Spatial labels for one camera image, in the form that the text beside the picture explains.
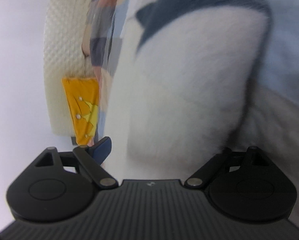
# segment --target yellow cloth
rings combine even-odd
[[[94,78],[62,78],[62,84],[73,121],[76,143],[86,145],[96,132],[99,85]]]

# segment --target white background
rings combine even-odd
[[[48,146],[72,150],[51,133],[43,84],[48,0],[0,0],[0,230],[12,221],[6,189]]]

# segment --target textured white surface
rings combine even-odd
[[[91,0],[50,0],[44,34],[44,80],[48,113],[54,134],[74,136],[63,77],[94,76],[84,58],[82,40]]]
[[[43,82],[48,0],[0,0],[0,230],[12,221],[9,184],[45,148],[73,149],[53,135]]]

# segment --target dark gray fabric edge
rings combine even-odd
[[[270,16],[270,9],[265,0],[157,0],[136,13],[136,18],[145,28],[138,49],[176,18],[201,8],[217,6],[245,7]]]
[[[107,38],[94,38],[90,41],[91,64],[93,66],[102,66],[104,61],[105,47]]]

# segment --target fluffy white fabric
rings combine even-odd
[[[267,17],[239,7],[200,9],[157,32],[127,23],[108,105],[107,170],[122,179],[187,179],[238,125]]]

